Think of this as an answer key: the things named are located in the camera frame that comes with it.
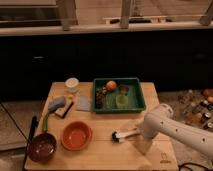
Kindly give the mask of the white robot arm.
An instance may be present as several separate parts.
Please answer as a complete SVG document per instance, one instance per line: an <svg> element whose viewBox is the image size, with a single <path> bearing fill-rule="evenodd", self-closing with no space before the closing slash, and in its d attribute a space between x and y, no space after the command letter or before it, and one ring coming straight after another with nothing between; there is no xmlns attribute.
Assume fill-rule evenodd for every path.
<svg viewBox="0 0 213 171"><path fill-rule="evenodd" d="M157 105L139 123L140 134L145 139L165 134L213 159L213 133L177 122L172 119L173 114L168 104Z"/></svg>

